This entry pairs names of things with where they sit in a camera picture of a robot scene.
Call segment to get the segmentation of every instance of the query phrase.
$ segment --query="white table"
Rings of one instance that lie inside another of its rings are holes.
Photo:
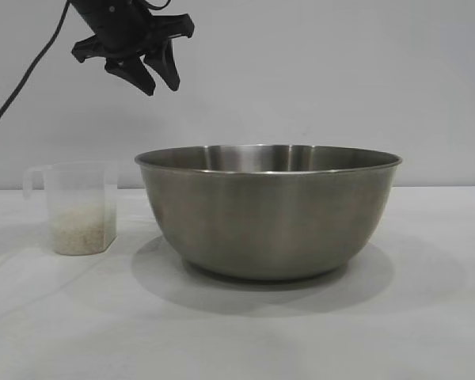
[[[0,192],[0,380],[475,379],[475,188],[395,188],[346,271],[273,288],[186,268],[120,194],[110,250],[66,257]]]

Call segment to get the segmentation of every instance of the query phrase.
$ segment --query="rice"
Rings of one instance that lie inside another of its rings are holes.
[[[51,221],[53,250],[79,256],[104,252],[116,238],[116,210],[86,206],[57,214]]]

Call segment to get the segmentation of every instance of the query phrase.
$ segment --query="black cable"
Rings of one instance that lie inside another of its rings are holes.
[[[44,48],[40,51],[40,53],[37,55],[37,57],[35,57],[35,59],[32,61],[32,63],[30,63],[30,66],[28,67],[28,69],[26,69],[25,73],[23,74],[23,78],[21,78],[21,80],[18,83],[17,87],[9,95],[6,102],[0,108],[0,119],[2,118],[3,114],[6,113],[9,106],[14,102],[14,100],[16,99],[19,92],[21,92],[21,90],[25,86],[26,82],[30,78],[30,75],[32,74],[35,67],[37,66],[37,63],[39,63],[39,61],[45,56],[45,54],[51,48],[53,43],[56,41],[56,38],[58,37],[58,35],[60,34],[60,31],[62,30],[63,22],[65,21],[65,17],[67,15],[69,5],[70,5],[69,0],[66,0],[65,6],[63,7],[62,16],[60,17],[60,21],[58,22],[58,25],[56,26],[55,33],[53,34],[51,39],[47,42],[46,46],[44,46]]]
[[[171,0],[167,0],[167,2],[163,6],[154,6],[150,4],[147,0],[139,0],[139,2],[149,10],[163,10],[164,8],[167,8],[169,6]]]

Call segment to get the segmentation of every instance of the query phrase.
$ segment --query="bowl rim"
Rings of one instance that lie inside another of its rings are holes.
[[[263,171],[263,172],[247,172],[247,171],[237,171],[237,170],[213,170],[213,169],[190,169],[190,168],[177,168],[172,166],[164,166],[164,165],[156,165],[151,164],[149,162],[145,162],[144,158],[148,154],[165,152],[168,150],[187,150],[187,149],[195,149],[195,148],[233,148],[233,147],[256,147],[256,146],[283,146],[283,147],[293,147],[293,146],[301,146],[301,147],[308,147],[308,148],[329,148],[335,150],[355,150],[360,152],[368,152],[368,153],[379,153],[389,156],[393,161],[387,164],[382,165],[374,165],[374,166],[362,166],[358,168],[347,168],[347,169],[324,169],[324,170],[304,170],[304,171],[291,171],[291,172],[282,172],[282,171]],[[199,145],[199,146],[179,146],[174,148],[165,148],[165,149],[158,149],[158,150],[150,150],[135,156],[134,159],[135,163],[140,165],[143,168],[149,169],[156,169],[156,170],[163,170],[163,171],[170,171],[170,172],[181,172],[181,173],[202,173],[202,174],[230,174],[230,175],[263,175],[263,176],[292,176],[298,174],[338,174],[338,173],[354,173],[354,172],[365,172],[370,170],[380,170],[380,169],[388,169],[393,168],[395,166],[399,166],[403,162],[403,158],[398,156],[397,154],[392,154],[389,152],[385,152],[382,150],[372,150],[372,149],[364,149],[364,148],[355,148],[350,146],[331,146],[331,145],[307,145],[307,144],[222,144],[222,145]]]

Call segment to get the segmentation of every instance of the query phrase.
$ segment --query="white wall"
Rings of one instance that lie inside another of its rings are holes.
[[[0,1],[0,104],[53,31],[63,1]],[[153,98],[77,63],[91,35],[72,9],[0,124],[0,188],[31,165],[162,147],[308,143],[404,157],[397,184],[475,184],[475,0],[174,0],[181,88]]]

